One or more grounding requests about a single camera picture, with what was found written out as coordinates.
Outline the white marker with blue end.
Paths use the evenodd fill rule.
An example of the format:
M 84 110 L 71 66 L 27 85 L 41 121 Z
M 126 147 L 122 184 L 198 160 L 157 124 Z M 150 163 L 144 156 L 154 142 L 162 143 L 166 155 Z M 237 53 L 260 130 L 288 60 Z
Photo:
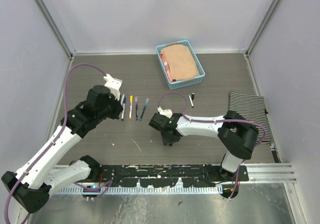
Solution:
M 123 102 L 122 102 L 122 113 L 121 113 L 121 121 L 124 121 L 125 118 L 125 106 L 126 106 L 126 97 L 124 97 Z

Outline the white marker with yellow end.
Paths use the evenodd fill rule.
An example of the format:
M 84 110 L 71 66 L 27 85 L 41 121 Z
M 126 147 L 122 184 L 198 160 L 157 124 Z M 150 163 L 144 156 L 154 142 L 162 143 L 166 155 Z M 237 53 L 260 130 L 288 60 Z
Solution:
M 129 99 L 129 119 L 132 119 L 132 107 L 133 107 L 133 95 L 130 95 L 130 97 L 129 97 L 130 99 Z

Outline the purple pen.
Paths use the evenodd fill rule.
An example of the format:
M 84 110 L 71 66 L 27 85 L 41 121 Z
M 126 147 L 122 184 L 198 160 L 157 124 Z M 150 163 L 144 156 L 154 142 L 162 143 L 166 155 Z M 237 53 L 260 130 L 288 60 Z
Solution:
M 138 96 L 135 97 L 135 119 L 138 121 Z

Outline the teal pen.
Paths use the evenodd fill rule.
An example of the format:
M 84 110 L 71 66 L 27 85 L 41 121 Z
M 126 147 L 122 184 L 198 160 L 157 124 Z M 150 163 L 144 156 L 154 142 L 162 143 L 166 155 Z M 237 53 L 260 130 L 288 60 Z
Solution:
M 143 119 L 143 116 L 144 116 L 144 113 L 145 113 L 146 108 L 148 106 L 149 100 L 150 100 L 149 98 L 146 98 L 146 101 L 145 101 L 144 106 L 143 106 L 142 113 L 141 113 L 140 118 L 139 118 L 140 121 L 142 121 L 142 119 Z

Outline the short white pen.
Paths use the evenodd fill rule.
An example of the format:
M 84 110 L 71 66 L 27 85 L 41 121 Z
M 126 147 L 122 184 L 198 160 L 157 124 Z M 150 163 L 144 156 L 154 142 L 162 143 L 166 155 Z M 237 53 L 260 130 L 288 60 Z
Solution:
M 122 97 L 121 97 L 121 100 L 120 100 L 120 103 L 121 103 L 121 104 L 122 104 L 123 101 L 124 101 L 124 96 L 125 96 L 125 94 L 122 94 Z

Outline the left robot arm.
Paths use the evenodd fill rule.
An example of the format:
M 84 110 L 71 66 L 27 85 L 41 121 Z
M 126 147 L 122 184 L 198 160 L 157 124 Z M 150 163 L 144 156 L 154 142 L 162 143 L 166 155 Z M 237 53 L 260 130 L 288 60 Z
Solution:
M 67 118 L 30 161 L 15 172 L 5 172 L 1 180 L 6 189 L 28 213 L 35 213 L 60 189 L 80 180 L 97 181 L 101 165 L 88 155 L 56 173 L 51 170 L 98 124 L 107 118 L 118 119 L 122 111 L 119 87 L 93 86 L 86 100 L 67 112 Z

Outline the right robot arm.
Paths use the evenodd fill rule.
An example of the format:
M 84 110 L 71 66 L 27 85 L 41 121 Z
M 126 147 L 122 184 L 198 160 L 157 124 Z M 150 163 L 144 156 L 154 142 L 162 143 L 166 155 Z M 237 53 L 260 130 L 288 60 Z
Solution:
M 219 167 L 220 176 L 225 181 L 237 176 L 241 163 L 251 159 L 254 148 L 267 135 L 261 124 L 248 121 L 231 110 L 218 117 L 194 117 L 158 108 L 149 126 L 160 132 L 163 145 L 171 146 L 183 136 L 191 135 L 219 139 L 227 149 Z

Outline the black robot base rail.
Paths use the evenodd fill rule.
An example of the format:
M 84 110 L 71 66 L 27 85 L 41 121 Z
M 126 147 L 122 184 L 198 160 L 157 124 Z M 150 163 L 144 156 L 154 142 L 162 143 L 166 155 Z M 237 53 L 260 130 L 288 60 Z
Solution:
M 184 188 L 215 187 L 224 182 L 249 181 L 247 167 L 241 165 L 234 174 L 222 170 L 214 164 L 163 164 L 163 165 L 102 165 L 95 176 L 77 181 L 106 183 L 111 181 L 112 187 L 154 188 L 174 187 L 178 182 Z

